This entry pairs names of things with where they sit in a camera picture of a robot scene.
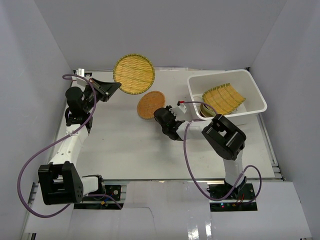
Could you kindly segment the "round green-rimmed bamboo plate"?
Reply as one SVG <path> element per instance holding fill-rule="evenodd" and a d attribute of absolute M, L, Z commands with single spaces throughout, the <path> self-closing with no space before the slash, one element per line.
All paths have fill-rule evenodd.
<path fill-rule="evenodd" d="M 155 81 L 155 68 L 151 61 L 136 53 L 121 57 L 113 68 L 113 80 L 130 95 L 139 95 L 151 88 Z"/>

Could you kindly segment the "round orange woven plate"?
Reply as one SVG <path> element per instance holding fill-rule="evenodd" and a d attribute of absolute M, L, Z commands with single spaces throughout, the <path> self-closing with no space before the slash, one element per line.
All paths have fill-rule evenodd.
<path fill-rule="evenodd" d="M 137 105 L 137 114 L 142 119 L 152 119 L 154 117 L 154 112 L 159 108 L 163 108 L 165 103 L 166 98 L 162 92 L 148 92 L 139 100 Z"/>

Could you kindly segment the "green square plate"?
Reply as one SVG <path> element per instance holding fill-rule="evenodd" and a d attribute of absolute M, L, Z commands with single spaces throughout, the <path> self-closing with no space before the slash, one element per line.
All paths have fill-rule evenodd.
<path fill-rule="evenodd" d="M 207 117 L 209 117 L 209 116 L 215 116 L 216 115 L 216 113 L 210 108 L 210 107 L 207 107 L 206 105 L 201 105 L 201 108 L 202 108 L 202 112 L 207 116 Z"/>

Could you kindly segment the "rectangular bamboo tray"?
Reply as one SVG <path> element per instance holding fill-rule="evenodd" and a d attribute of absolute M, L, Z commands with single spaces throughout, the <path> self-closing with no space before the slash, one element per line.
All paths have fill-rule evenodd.
<path fill-rule="evenodd" d="M 208 89 L 202 94 L 204 103 L 212 106 L 218 114 L 229 115 L 246 100 L 230 83 Z"/>

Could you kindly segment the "cream floral round plate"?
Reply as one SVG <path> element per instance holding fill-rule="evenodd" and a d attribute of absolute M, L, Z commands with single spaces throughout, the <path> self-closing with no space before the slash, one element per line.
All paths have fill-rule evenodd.
<path fill-rule="evenodd" d="M 205 117 L 202 111 L 202 104 L 199 106 L 199 113 L 203 118 Z"/>

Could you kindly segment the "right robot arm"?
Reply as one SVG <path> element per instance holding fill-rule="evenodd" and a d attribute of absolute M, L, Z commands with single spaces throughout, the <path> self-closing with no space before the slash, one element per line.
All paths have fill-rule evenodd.
<path fill-rule="evenodd" d="M 176 120 L 171 106 L 157 109 L 153 115 L 162 132 L 174 141 L 206 140 L 217 155 L 223 159 L 225 178 L 223 190 L 236 200 L 244 193 L 246 176 L 243 168 L 245 133 L 221 114 L 210 120 Z"/>

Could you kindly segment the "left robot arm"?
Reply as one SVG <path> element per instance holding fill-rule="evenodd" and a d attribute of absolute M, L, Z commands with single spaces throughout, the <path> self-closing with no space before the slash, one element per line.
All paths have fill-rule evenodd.
<path fill-rule="evenodd" d="M 50 162 L 38 169 L 42 198 L 46 205 L 80 203 L 89 194 L 96 200 L 105 196 L 102 176 L 80 176 L 76 163 L 93 125 L 91 113 L 94 105 L 99 101 L 107 102 L 120 86 L 119 82 L 90 78 L 84 89 L 73 86 L 65 92 L 65 139 Z"/>

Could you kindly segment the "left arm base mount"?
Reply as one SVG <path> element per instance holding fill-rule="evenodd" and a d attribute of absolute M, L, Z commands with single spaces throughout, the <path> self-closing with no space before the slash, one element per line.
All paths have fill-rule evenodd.
<path fill-rule="evenodd" d="M 121 192 L 121 185 L 104 185 L 102 191 L 90 192 L 80 205 L 86 210 L 120 210 L 124 205 Z"/>

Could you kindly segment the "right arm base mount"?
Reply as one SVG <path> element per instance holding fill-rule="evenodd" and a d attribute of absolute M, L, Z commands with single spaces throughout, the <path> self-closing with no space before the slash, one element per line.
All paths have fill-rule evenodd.
<path fill-rule="evenodd" d="M 210 184 L 207 193 L 211 198 L 220 199 L 228 193 L 224 184 Z M 248 203 L 255 196 L 252 183 L 246 183 L 239 193 L 232 193 L 221 201 L 210 201 L 210 211 L 214 212 L 255 212 L 258 210 L 256 201 Z"/>

